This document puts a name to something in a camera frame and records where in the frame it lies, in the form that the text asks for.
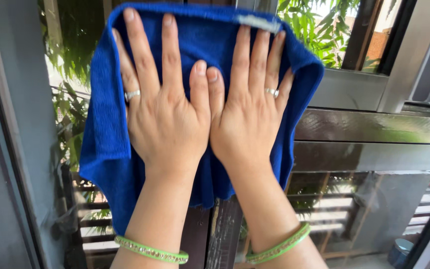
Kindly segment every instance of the window glass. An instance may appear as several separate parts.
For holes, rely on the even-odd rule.
[[[374,73],[401,0],[280,0],[278,15],[326,65]]]
[[[430,172],[293,173],[285,190],[329,268],[402,268],[430,218]],[[236,269],[250,232],[240,228]]]

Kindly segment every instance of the forearm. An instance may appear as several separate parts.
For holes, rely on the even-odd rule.
[[[254,253],[271,249],[300,228],[296,213],[268,161],[238,165],[227,170],[248,224]],[[297,269],[327,268],[309,237],[257,268],[289,269],[295,266]]]
[[[195,171],[146,171],[125,237],[142,245],[170,253],[179,253],[182,229],[187,214]],[[120,248],[113,269],[176,269],[177,264],[159,261]]]

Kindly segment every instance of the hand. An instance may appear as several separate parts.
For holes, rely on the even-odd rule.
[[[170,172],[196,171],[208,145],[210,109],[206,62],[194,64],[190,74],[191,102],[182,84],[182,66],[175,17],[165,14],[162,23],[162,80],[155,66],[139,13],[124,10],[128,39],[135,67],[122,38],[116,40],[124,91],[140,90],[126,107],[130,142],[145,163],[146,170],[157,166]]]
[[[270,33],[258,30],[250,58],[250,27],[241,26],[233,52],[230,90],[224,103],[224,83],[218,69],[207,70],[212,125],[210,144],[225,168],[269,163],[294,75],[289,69],[277,89],[286,33],[279,32],[268,55]]]

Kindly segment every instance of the ring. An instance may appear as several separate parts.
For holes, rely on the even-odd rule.
[[[272,94],[272,95],[273,95],[273,98],[277,98],[277,97],[278,97],[278,94],[279,94],[279,90],[277,90],[277,89],[270,89],[270,88],[266,88],[266,89],[265,89],[265,92],[267,92],[267,93],[269,93],[269,94]]]
[[[124,93],[124,97],[126,99],[126,102],[130,102],[130,99],[132,99],[132,97],[134,97],[135,95],[140,95],[140,90],[136,90],[136,91],[131,91],[131,92],[125,92]]]

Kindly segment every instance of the green bangle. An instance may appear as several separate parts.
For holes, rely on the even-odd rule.
[[[120,235],[117,235],[114,241],[117,244],[129,250],[132,250],[135,253],[144,255],[152,259],[166,261],[170,263],[178,263],[178,264],[185,264],[188,261],[188,254],[182,250],[180,251],[179,254],[173,254],[173,253],[165,252],[155,248],[146,247],[142,244],[130,241],[127,238]]]
[[[290,236],[290,238],[283,241],[278,246],[269,249],[260,254],[248,254],[246,256],[247,262],[251,264],[259,264],[262,262],[266,262],[272,260],[281,254],[284,254],[294,246],[296,246],[299,242],[301,242],[311,231],[311,227],[309,223],[303,223],[302,227],[295,232],[294,235]]]

